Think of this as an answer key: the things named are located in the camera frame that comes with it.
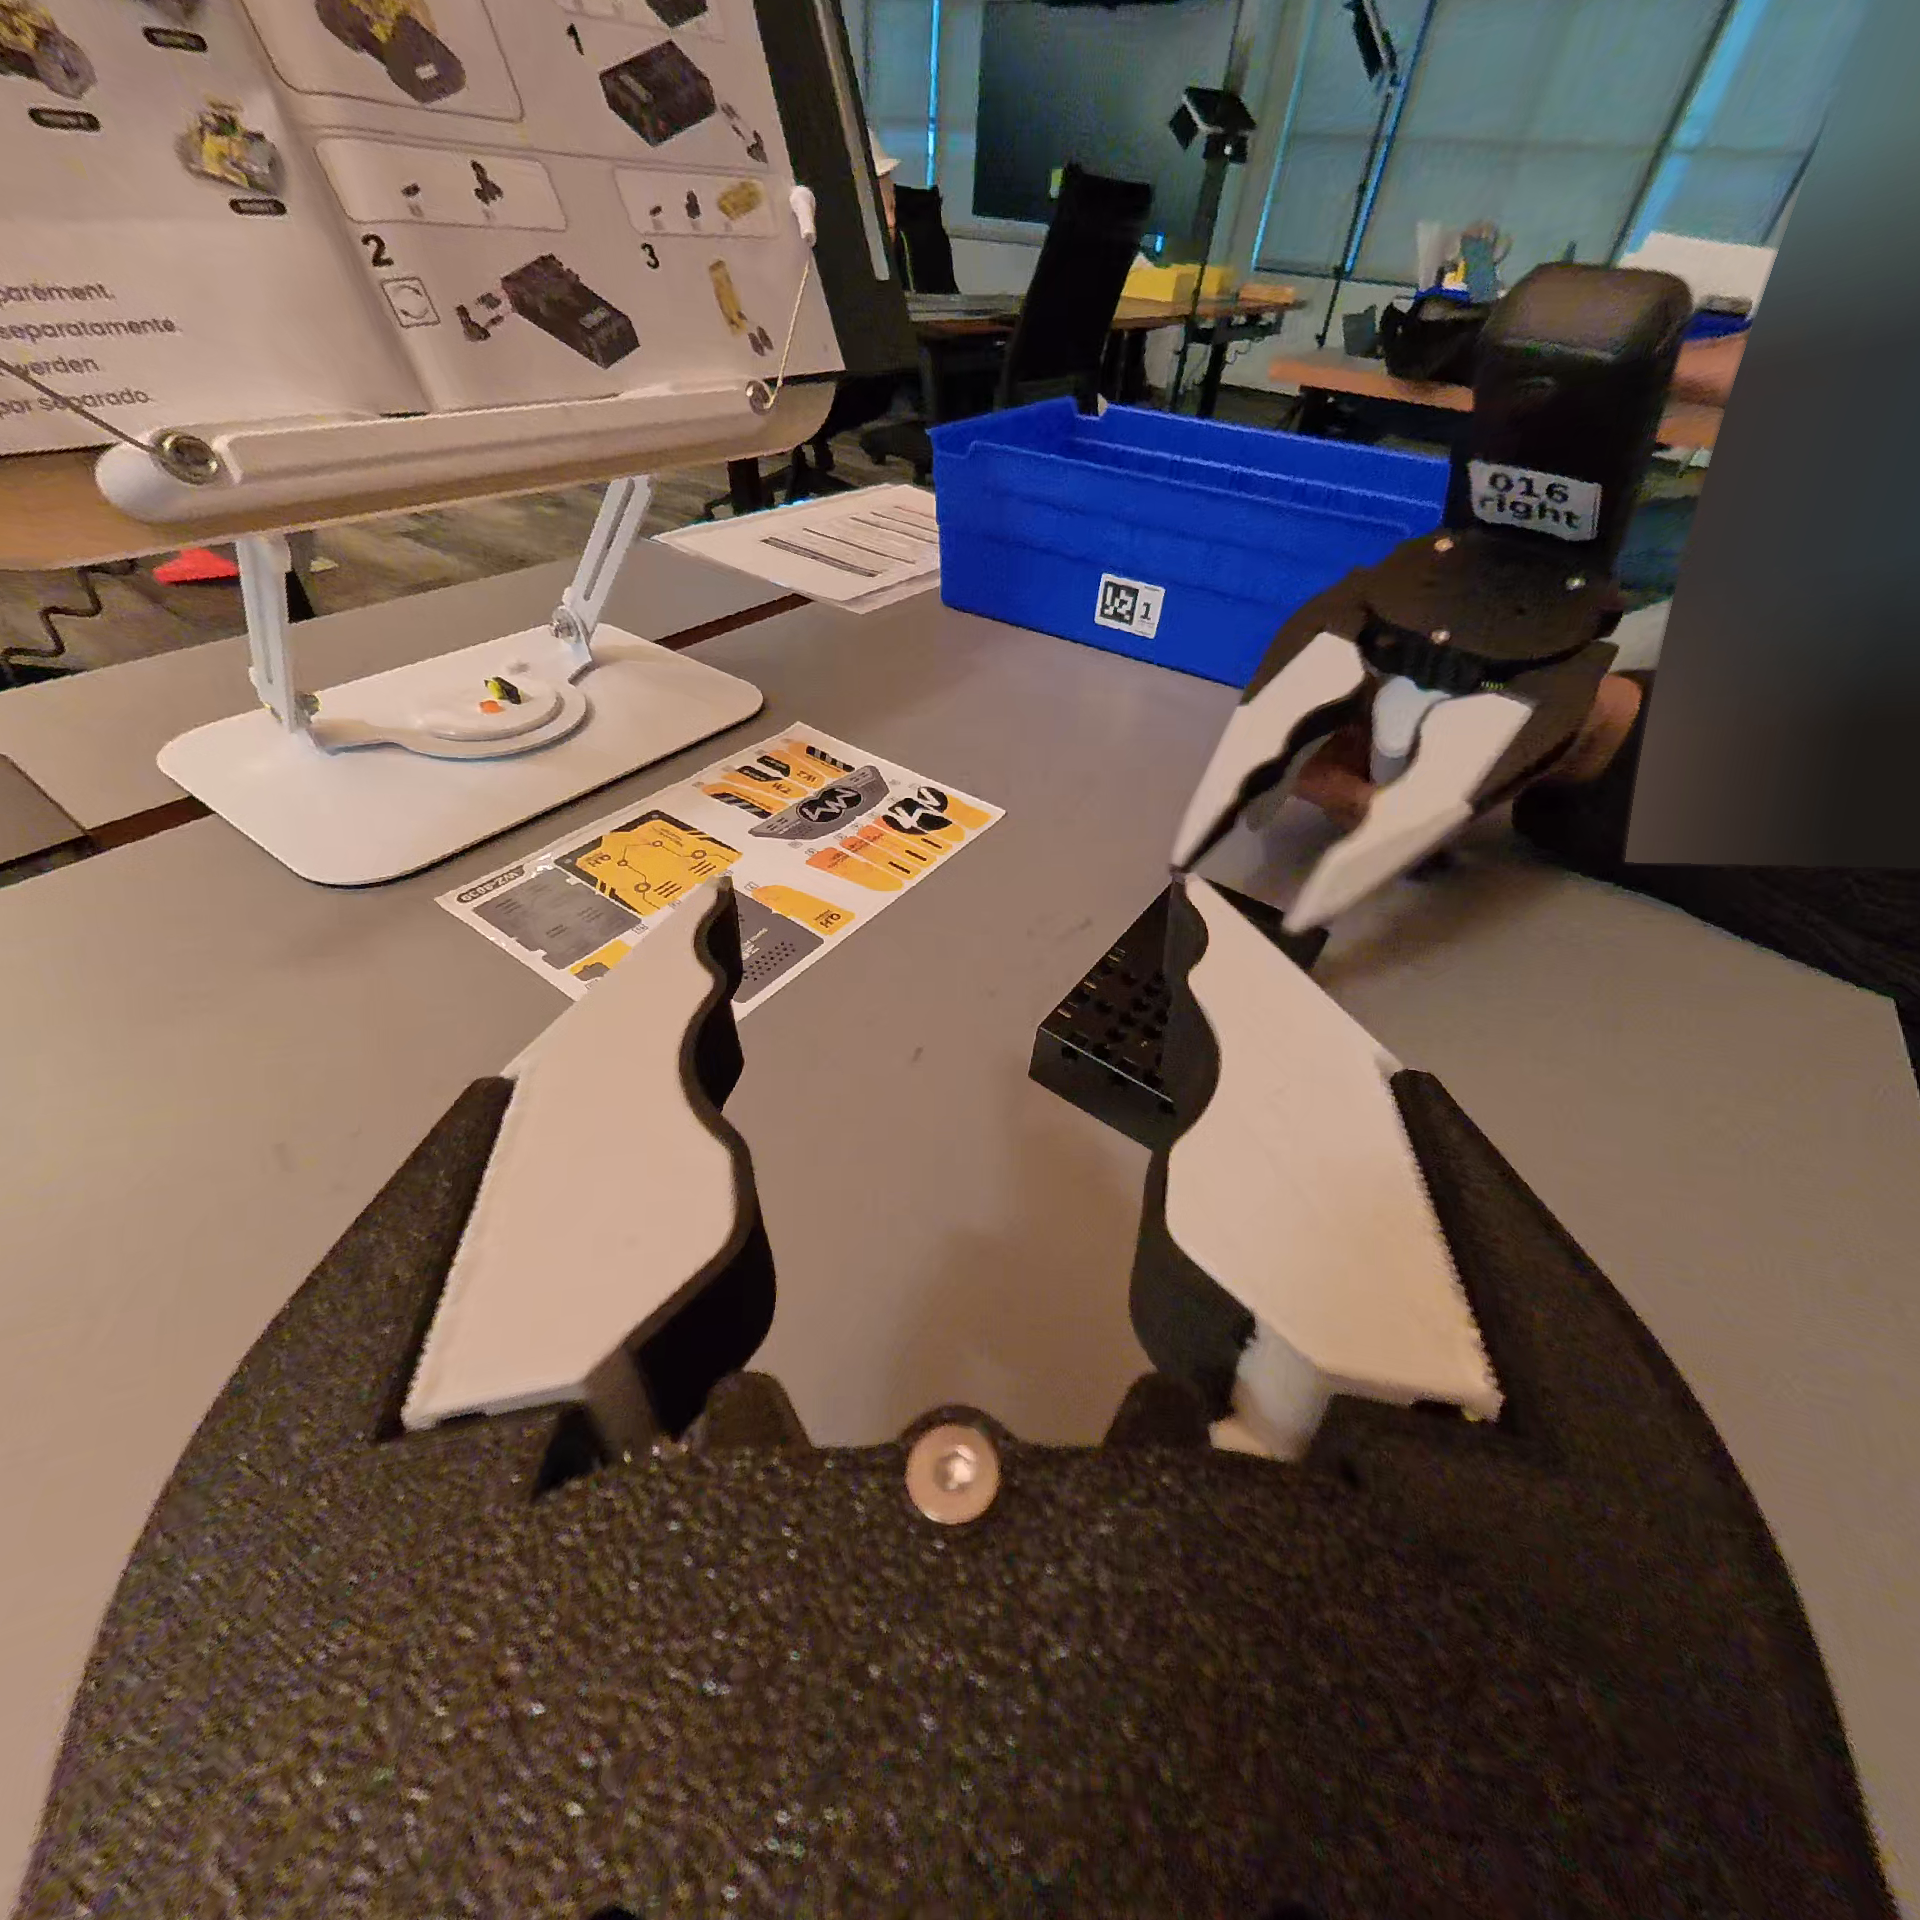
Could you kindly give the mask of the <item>wooden desk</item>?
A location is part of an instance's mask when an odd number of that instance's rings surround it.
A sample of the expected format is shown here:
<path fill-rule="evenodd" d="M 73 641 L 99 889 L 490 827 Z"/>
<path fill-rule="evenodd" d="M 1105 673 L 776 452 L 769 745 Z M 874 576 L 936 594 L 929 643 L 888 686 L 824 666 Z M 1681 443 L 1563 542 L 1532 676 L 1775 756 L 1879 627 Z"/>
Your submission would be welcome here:
<path fill-rule="evenodd" d="M 1157 331 L 1170 335 L 1178 356 L 1162 407 L 1211 419 L 1233 350 L 1276 338 L 1301 305 L 1267 284 L 1200 303 L 1125 296 L 1112 308 L 1080 298 L 909 296 L 919 419 L 945 425 L 1043 398 L 1147 403 L 1146 340 Z"/>
<path fill-rule="evenodd" d="M 1399 380 L 1380 361 L 1343 352 L 1282 352 L 1269 364 L 1269 380 L 1305 398 L 1383 401 L 1466 417 L 1473 388 L 1457 382 Z M 1713 450 L 1724 409 L 1699 401 L 1672 401 L 1657 427 L 1659 448 Z"/>

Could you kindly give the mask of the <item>printed paper sheet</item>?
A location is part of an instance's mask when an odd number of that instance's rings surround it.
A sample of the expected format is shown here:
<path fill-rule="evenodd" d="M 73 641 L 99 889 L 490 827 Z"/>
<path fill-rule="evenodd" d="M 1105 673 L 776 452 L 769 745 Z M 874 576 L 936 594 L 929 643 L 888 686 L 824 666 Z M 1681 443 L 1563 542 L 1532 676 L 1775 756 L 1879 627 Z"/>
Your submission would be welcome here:
<path fill-rule="evenodd" d="M 738 519 L 691 523 L 659 539 L 849 614 L 874 614 L 938 593 L 941 582 L 936 494 L 909 484 L 816 497 Z"/>

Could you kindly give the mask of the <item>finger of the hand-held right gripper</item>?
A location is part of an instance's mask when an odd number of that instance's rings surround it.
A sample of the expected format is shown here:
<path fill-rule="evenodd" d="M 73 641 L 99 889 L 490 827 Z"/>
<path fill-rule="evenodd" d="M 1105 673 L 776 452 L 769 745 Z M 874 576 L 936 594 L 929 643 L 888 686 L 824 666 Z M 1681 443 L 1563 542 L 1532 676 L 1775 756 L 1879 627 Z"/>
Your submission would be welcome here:
<path fill-rule="evenodd" d="M 1343 834 L 1301 881 L 1287 932 L 1331 929 L 1441 851 L 1475 816 L 1482 790 L 1532 718 L 1532 704 L 1511 694 L 1383 688 L 1349 738 L 1359 774 L 1343 768 L 1329 744 L 1291 779 L 1290 795 L 1322 809 Z"/>
<path fill-rule="evenodd" d="M 1274 792 L 1290 767 L 1325 738 L 1369 671 L 1353 639 L 1333 631 L 1285 631 L 1233 708 L 1208 770 L 1172 838 L 1169 867 L 1191 874 Z"/>

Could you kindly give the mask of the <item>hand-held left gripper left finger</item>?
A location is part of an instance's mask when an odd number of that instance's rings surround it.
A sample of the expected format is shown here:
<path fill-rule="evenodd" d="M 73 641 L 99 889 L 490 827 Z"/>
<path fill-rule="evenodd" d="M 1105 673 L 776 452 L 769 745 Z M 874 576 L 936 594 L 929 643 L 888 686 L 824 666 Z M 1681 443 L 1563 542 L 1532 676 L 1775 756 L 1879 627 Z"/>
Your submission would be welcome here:
<path fill-rule="evenodd" d="M 607 1451 L 643 1451 L 748 1369 L 778 1280 L 728 1116 L 741 968 L 736 889 L 715 881 L 511 1068 L 404 1432 L 575 1409 Z"/>

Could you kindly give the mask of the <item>studio light on tripod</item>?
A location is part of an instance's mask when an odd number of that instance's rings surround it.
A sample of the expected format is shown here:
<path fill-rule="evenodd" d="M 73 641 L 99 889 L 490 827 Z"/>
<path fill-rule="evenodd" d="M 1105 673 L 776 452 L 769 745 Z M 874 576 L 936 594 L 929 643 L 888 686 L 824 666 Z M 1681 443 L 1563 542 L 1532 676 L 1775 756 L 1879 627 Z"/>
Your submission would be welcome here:
<path fill-rule="evenodd" d="M 1186 87 L 1183 104 L 1169 120 L 1185 153 L 1203 153 L 1203 184 L 1191 218 L 1191 290 L 1183 344 L 1172 364 L 1165 404 L 1180 409 L 1188 359 L 1197 338 L 1197 312 L 1210 299 L 1210 273 L 1213 267 L 1217 228 L 1221 201 L 1227 192 L 1231 170 L 1251 159 L 1257 122 L 1233 87 Z"/>

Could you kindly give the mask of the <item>person's right hand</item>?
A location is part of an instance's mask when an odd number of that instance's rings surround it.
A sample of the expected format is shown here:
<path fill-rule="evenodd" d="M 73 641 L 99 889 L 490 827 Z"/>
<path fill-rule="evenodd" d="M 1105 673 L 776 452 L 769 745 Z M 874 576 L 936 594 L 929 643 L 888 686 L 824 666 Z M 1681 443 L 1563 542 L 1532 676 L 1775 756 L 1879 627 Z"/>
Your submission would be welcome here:
<path fill-rule="evenodd" d="M 1609 675 L 1596 691 L 1586 718 L 1573 738 L 1548 759 L 1527 768 L 1500 790 L 1493 808 L 1516 803 L 1537 785 L 1588 785 L 1621 755 L 1640 723 L 1644 686 L 1628 675 Z M 1329 816 L 1336 825 L 1355 827 L 1373 804 L 1376 783 L 1372 720 L 1355 718 L 1336 734 L 1315 742 L 1312 755 L 1291 776 L 1290 795 Z"/>

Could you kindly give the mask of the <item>white book stand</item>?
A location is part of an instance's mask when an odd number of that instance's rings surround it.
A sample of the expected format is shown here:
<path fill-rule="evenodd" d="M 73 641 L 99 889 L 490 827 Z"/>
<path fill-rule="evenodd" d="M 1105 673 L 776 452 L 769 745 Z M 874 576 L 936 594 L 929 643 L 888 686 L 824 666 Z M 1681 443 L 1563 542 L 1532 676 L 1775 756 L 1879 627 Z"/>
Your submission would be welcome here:
<path fill-rule="evenodd" d="M 159 768 L 290 874 L 345 889 L 424 874 L 760 716 L 757 686 L 623 631 L 607 608 L 659 474 L 793 448 L 833 398 L 825 377 L 779 376 L 136 435 L 17 364 L 5 377 L 108 442 L 87 498 L 155 530 L 236 542 L 257 707 L 177 737 Z M 544 622 L 468 644 L 426 641 L 424 659 L 369 680 L 303 684 L 284 582 L 290 532 L 504 497 L 572 470 L 608 490 Z M 473 711 L 490 676 L 524 694 L 492 726 Z"/>

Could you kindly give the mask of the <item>blue plastic bin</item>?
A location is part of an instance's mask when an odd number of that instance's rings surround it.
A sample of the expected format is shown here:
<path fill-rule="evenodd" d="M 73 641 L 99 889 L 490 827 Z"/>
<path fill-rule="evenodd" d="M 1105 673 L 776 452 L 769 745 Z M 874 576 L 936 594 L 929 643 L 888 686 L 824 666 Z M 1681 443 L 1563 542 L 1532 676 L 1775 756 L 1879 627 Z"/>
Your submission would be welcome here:
<path fill-rule="evenodd" d="M 1441 456 L 1141 407 L 1037 401 L 929 436 L 948 608 L 1233 688 L 1449 497 Z"/>

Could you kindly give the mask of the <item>dark wall screen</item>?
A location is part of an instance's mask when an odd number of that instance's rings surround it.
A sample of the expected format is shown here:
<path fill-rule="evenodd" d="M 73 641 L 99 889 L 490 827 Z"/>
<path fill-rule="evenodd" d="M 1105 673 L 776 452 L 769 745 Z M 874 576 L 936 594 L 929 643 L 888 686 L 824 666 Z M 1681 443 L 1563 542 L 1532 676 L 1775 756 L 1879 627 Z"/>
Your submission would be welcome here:
<path fill-rule="evenodd" d="M 1172 122 L 1191 90 L 1231 79 L 1234 3 L 980 9 L 972 210 L 1044 227 L 1066 168 L 1147 186 L 1147 236 L 1183 246 L 1205 180 L 1205 140 Z"/>

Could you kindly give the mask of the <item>black office chair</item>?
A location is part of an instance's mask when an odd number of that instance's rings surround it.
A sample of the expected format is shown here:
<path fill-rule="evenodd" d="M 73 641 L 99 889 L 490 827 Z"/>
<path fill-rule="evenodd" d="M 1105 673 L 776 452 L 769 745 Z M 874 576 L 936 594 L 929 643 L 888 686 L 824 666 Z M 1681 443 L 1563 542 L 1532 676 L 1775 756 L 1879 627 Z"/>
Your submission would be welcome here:
<path fill-rule="evenodd" d="M 1066 166 L 1040 264 L 999 368 L 997 411 L 1040 401 L 1098 407 L 1098 382 L 1147 232 L 1154 186 Z"/>

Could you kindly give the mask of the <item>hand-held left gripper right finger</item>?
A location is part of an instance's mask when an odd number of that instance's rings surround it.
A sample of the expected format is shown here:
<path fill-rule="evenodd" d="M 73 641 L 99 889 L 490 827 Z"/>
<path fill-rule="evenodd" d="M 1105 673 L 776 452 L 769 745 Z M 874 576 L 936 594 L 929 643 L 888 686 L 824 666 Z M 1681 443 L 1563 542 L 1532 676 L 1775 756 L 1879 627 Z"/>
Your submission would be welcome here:
<path fill-rule="evenodd" d="M 1401 1063 L 1241 905 L 1169 887 L 1163 1074 L 1130 1310 L 1213 1447 L 1301 1459 L 1336 1401 L 1505 1412 L 1401 1116 Z"/>

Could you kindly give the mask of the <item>yellow and grey sticker sheet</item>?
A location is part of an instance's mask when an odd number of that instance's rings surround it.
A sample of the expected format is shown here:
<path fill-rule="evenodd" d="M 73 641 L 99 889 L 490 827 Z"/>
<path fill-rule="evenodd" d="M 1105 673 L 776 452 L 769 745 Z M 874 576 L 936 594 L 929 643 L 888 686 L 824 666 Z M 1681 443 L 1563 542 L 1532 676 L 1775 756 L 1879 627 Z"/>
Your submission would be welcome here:
<path fill-rule="evenodd" d="M 819 964 L 991 833 L 1001 808 L 810 726 L 738 748 L 440 905 L 580 999 L 732 887 L 741 1014 Z"/>

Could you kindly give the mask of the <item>black bag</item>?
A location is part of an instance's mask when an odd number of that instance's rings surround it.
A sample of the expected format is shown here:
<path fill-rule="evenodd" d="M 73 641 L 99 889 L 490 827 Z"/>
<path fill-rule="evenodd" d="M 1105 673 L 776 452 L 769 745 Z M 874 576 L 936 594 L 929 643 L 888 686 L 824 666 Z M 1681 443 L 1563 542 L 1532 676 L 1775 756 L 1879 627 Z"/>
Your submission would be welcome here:
<path fill-rule="evenodd" d="M 1471 388 L 1482 335 L 1495 308 L 1451 290 L 1428 290 L 1386 306 L 1376 324 L 1383 371 L 1399 382 Z"/>

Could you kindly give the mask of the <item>building instruction booklet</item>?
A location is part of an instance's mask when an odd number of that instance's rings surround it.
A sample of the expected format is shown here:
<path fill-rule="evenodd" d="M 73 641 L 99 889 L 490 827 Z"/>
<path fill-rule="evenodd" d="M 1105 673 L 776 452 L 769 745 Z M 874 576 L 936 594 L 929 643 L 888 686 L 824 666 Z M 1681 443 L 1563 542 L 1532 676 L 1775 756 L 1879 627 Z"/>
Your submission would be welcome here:
<path fill-rule="evenodd" d="M 5 456 L 834 376 L 837 4 L 5 4 Z"/>

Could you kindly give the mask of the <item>black perforated battery box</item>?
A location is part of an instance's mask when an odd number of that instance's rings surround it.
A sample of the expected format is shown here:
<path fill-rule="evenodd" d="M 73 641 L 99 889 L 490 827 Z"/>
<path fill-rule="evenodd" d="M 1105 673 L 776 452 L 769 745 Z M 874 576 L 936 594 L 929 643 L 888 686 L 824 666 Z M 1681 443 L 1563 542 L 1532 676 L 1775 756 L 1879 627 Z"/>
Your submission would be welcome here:
<path fill-rule="evenodd" d="M 1149 1150 L 1178 1136 L 1165 1036 L 1169 889 L 1040 1023 L 1028 1078 Z"/>

